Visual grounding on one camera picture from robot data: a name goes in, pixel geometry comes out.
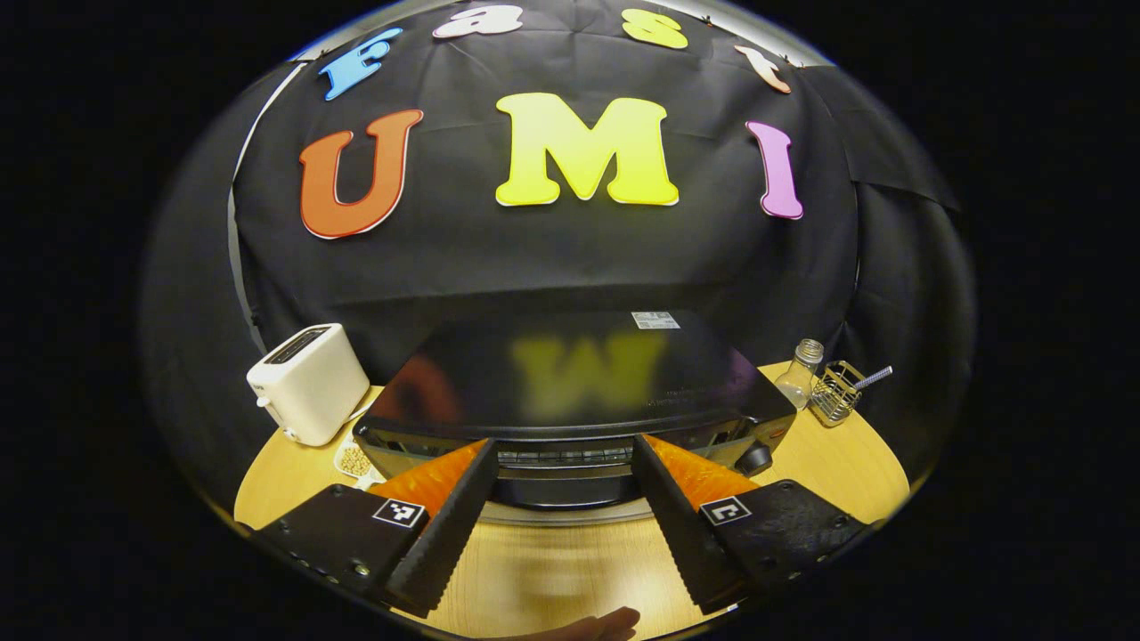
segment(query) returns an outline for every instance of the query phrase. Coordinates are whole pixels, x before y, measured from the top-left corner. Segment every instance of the wooden table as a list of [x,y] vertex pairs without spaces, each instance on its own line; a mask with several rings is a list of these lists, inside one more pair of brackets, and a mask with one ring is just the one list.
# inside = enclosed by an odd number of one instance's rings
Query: wooden table
[[[775,380],[788,367],[760,367]],[[372,404],[373,388],[360,407]],[[356,420],[343,429],[351,429]],[[304,447],[278,430],[250,465],[234,519],[260,529],[320,489],[355,479],[333,468],[342,431],[324,447]],[[759,485],[793,479],[863,522],[890,517],[910,486],[879,435],[854,413],[824,428],[800,412],[773,455],[752,477]],[[524,634],[559,627],[621,606],[642,614],[634,639],[668,634],[714,618],[692,603],[665,537],[650,517],[575,527],[479,522],[463,551],[440,607],[426,619],[392,611],[464,636]]]

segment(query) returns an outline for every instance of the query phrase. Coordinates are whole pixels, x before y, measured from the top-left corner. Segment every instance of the white toaster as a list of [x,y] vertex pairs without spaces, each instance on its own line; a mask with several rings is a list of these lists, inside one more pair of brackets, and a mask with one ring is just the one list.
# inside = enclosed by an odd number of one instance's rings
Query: white toaster
[[285,437],[320,446],[368,392],[368,378],[337,323],[306,327],[254,365],[245,380]]

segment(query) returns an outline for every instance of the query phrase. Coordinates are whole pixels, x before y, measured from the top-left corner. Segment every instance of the glass jar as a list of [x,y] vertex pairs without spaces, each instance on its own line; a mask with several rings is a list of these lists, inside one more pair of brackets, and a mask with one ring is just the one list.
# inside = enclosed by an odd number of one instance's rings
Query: glass jar
[[807,406],[807,399],[812,396],[812,376],[822,360],[823,344],[804,339],[796,346],[796,355],[788,371],[775,380],[776,389],[788,397],[796,409]]

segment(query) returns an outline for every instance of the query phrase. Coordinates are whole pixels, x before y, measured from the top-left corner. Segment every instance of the yellow letter m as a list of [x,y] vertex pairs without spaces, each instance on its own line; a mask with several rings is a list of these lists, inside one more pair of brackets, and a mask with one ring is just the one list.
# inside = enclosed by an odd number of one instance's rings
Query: yellow letter m
[[511,176],[495,192],[508,206],[553,203],[559,185],[546,177],[546,153],[581,200],[594,196],[610,159],[618,175],[606,186],[619,203],[673,205],[677,187],[669,182],[661,147],[665,107],[649,100],[618,98],[593,129],[554,94],[514,94],[496,104],[511,114]]

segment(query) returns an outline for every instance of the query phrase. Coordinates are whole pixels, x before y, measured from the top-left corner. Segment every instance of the orange letter u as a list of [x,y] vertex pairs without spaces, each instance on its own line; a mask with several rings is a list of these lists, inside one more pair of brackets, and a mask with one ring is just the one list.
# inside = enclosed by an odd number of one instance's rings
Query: orange letter u
[[367,232],[380,225],[396,209],[404,192],[408,130],[424,113],[405,109],[376,119],[365,131],[376,139],[372,167],[372,188],[355,203],[336,197],[336,171],[341,151],[352,140],[351,131],[325,136],[301,152],[301,220],[314,236],[340,238]]

